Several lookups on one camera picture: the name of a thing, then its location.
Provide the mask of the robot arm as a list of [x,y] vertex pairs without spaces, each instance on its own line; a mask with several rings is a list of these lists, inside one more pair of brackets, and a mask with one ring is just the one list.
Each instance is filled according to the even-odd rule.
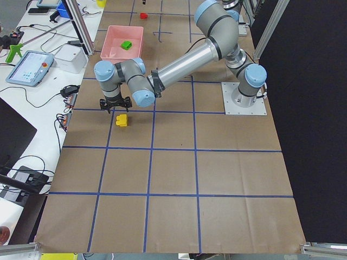
[[240,107],[250,107],[258,98],[258,91],[266,83],[265,68],[250,60],[238,44],[239,22],[237,10],[226,7],[230,1],[204,1],[195,12],[194,21],[205,36],[204,43],[159,70],[145,75],[140,57],[112,63],[102,60],[94,66],[96,80],[104,94],[100,108],[129,109],[135,102],[139,107],[154,104],[167,87],[176,83],[211,61],[225,59],[226,67],[239,80],[233,101]]
[[[198,21],[198,19],[200,18],[200,16],[203,14],[204,11],[206,11],[206,9],[208,7],[210,7],[212,4],[217,3],[217,1],[214,0],[206,0],[204,1],[196,10],[195,14],[194,14],[194,20],[195,22]],[[225,11],[231,15],[231,17],[236,20],[237,22],[239,22],[239,17],[240,17],[240,12],[241,12],[241,8],[242,8],[242,4],[243,1],[240,0],[229,0],[229,1],[222,1],[222,7],[225,9]]]

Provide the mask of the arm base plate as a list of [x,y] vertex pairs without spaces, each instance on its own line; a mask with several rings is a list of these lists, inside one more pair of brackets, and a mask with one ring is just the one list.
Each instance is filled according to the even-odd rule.
[[246,37],[247,36],[247,30],[246,28],[249,26],[247,22],[239,22],[239,36]]
[[264,98],[247,97],[239,92],[239,82],[221,82],[225,115],[266,116]]

